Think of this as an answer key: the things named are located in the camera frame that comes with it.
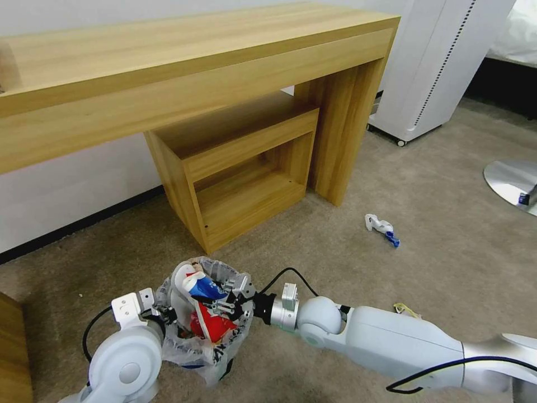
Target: wooden panel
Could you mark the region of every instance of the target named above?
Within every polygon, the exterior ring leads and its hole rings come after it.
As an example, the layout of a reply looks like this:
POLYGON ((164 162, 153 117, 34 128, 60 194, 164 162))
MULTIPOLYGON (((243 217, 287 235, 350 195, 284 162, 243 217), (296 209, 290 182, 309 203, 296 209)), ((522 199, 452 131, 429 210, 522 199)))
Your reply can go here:
POLYGON ((393 36, 386 57, 295 87, 297 98, 320 106, 309 186, 334 205, 343 202, 393 36))
POLYGON ((207 241, 202 230, 203 220, 186 167, 153 133, 145 133, 145 140, 155 161, 170 205, 199 244, 206 247, 207 241))
POLYGON ((7 116, 394 27, 398 17, 313 3, 0 40, 7 116))
POLYGON ((22 308, 0 293, 0 403, 31 403, 32 383, 22 308))
POLYGON ((305 186, 274 164, 254 158, 234 175, 201 190, 197 197, 207 225, 209 251, 298 202, 305 186))
MULTIPOLYGON (((318 109, 314 109, 303 115, 257 132, 249 133, 244 137, 187 158, 184 162, 189 167, 192 181, 203 179, 304 133, 315 130, 317 113, 318 109)), ((301 160, 297 163, 304 164, 304 161, 301 160)))
POLYGON ((265 156, 295 182, 305 186, 308 181, 313 144, 314 132, 311 132, 268 150, 265 156))
POLYGON ((153 130, 181 159, 293 118, 316 106, 276 91, 153 130))
POLYGON ((393 34, 389 28, 4 117, 0 174, 382 58, 393 34))

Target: wooden cube shelf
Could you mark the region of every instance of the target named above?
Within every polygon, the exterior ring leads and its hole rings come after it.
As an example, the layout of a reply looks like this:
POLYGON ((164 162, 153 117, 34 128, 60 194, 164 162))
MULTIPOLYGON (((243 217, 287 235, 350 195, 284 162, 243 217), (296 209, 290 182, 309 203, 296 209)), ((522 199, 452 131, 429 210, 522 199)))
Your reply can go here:
POLYGON ((145 133, 170 205, 207 253, 304 197, 318 113, 278 91, 145 133))

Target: black baseboard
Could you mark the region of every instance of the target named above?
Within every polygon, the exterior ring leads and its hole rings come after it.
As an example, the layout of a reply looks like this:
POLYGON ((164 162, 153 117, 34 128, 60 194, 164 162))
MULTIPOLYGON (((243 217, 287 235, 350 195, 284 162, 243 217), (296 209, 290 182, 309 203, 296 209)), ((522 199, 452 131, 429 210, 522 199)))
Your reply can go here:
POLYGON ((35 238, 31 241, 25 242, 22 245, 16 246, 13 249, 0 253, 0 264, 9 262, 10 260, 16 259, 17 257, 26 255, 30 252, 33 252, 43 246, 46 246, 50 243, 56 242, 57 240, 62 239, 65 236, 71 235, 74 232, 80 231, 81 229, 90 227, 99 221, 102 221, 106 218, 110 218, 113 215, 121 213, 131 207, 134 207, 138 204, 146 202, 149 199, 152 199, 155 196, 161 195, 164 193, 163 186, 157 186, 156 188, 149 189, 144 193, 140 193, 130 199, 123 200, 121 203, 114 204, 104 210, 101 210, 95 214, 91 214, 88 217, 84 217, 74 223, 68 224, 65 227, 58 228, 55 231, 49 232, 35 238))

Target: bed sheet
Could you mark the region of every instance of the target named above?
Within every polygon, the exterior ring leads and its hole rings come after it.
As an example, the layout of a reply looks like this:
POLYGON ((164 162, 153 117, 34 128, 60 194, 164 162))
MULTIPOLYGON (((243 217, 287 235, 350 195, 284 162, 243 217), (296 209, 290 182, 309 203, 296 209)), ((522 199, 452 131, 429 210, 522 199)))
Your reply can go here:
POLYGON ((517 0, 487 57, 537 68, 537 0, 517 0))

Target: round metal base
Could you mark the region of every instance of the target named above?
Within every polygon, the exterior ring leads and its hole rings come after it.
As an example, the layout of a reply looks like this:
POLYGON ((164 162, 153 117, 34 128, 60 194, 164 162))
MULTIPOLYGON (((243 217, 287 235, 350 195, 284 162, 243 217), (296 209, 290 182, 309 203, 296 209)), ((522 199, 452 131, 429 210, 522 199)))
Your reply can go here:
POLYGON ((537 163, 494 161, 485 167, 483 176, 502 199, 525 212, 537 215, 537 163))

